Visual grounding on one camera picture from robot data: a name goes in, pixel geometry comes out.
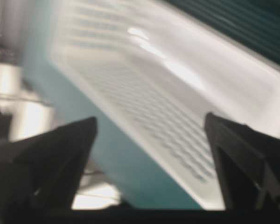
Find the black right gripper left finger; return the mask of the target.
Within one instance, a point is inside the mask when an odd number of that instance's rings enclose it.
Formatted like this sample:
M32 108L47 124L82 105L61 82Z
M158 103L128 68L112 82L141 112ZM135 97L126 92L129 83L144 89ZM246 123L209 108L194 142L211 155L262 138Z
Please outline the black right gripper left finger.
M89 117L1 144L0 223L71 209L96 136L97 119Z

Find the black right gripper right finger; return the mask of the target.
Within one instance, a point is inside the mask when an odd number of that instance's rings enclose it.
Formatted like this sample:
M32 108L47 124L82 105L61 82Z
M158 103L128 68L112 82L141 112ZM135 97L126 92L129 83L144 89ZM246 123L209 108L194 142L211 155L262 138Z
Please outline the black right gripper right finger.
M208 113L204 129L234 224L280 224L280 139Z

